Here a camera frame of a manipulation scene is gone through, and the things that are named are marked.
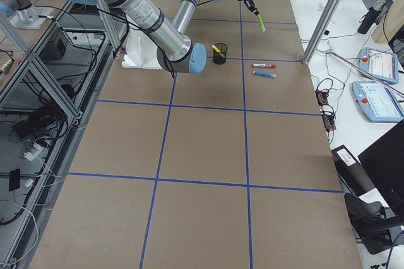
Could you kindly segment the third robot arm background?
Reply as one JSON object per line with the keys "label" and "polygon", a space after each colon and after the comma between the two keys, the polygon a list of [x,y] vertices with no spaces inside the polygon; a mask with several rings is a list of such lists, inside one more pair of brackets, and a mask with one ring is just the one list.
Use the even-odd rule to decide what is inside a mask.
{"label": "third robot arm background", "polygon": [[54,8],[35,6],[31,0],[1,0],[1,14],[17,29],[38,30]]}

